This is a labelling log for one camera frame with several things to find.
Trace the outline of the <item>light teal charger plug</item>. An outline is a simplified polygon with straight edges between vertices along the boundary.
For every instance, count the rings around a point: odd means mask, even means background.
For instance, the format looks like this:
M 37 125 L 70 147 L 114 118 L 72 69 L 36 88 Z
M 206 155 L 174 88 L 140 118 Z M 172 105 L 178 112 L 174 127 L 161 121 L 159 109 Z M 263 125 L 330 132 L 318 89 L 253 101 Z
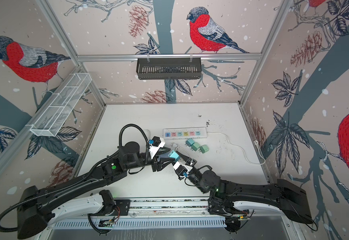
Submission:
M 180 159 L 180 156 L 179 156 L 179 154 L 176 151 L 171 151 L 168 154 L 168 157 L 174 159 L 175 162 Z

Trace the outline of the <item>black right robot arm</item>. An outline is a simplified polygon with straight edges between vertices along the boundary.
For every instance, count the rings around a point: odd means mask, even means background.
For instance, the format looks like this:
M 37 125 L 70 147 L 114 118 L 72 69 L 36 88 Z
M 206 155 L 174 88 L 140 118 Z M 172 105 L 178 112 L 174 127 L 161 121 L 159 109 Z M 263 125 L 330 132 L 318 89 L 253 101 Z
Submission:
M 254 207 L 235 207 L 239 203 L 255 203 L 265 207 L 274 207 L 281 211 L 289 220 L 307 225 L 317 226 L 308 204 L 306 191 L 293 183 L 279 179 L 275 184 L 248 185 L 222 180 L 210 166 L 196 169 L 194 164 L 176 161 L 173 165 L 180 180 L 191 182 L 192 187 L 202 193 L 209 194 L 207 210 L 212 215 L 231 218 L 234 215 L 246 215 L 246 210 Z

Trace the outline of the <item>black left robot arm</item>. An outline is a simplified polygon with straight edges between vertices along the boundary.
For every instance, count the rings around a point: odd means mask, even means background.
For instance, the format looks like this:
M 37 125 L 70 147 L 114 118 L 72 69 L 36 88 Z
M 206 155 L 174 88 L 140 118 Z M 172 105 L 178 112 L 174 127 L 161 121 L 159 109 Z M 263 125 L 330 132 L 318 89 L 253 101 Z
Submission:
M 140 152 L 136 142 L 122 143 L 123 133 L 128 128 L 135 128 L 142 134 L 144 153 Z M 153 137 L 150 140 L 141 127 L 127 124 L 120 130 L 117 151 L 94 164 L 87 173 L 56 186 L 25 189 L 20 202 L 0 214 L 0 232 L 16 232 L 19 240 L 33 237 L 57 221 L 67 204 L 73 204 L 73 209 L 78 210 L 79 204 L 75 201 L 79 196 L 125 178 L 131 169 L 142 171 L 151 166 L 154 172 L 159 172 L 174 163 L 174 158 L 162 157 L 169 152 L 163 138 Z

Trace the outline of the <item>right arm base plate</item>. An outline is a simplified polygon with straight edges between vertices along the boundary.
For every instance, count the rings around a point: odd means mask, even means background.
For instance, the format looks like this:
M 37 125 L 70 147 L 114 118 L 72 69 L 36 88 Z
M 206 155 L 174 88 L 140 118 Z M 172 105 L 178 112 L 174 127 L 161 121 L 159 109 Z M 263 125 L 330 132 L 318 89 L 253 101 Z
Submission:
M 236 215 L 247 216 L 249 214 L 248 211 L 237 210 L 232 201 L 215 197 L 208 198 L 208 212 L 211 215 L 223 217 L 233 217 Z

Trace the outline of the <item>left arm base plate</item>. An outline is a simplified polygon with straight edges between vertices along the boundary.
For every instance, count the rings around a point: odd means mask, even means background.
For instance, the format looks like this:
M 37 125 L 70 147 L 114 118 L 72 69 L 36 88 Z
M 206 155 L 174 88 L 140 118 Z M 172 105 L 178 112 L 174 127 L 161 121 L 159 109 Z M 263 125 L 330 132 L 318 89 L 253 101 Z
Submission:
M 102 201 L 100 210 L 91 214 L 91 216 L 127 216 L 130 203 L 131 200 Z

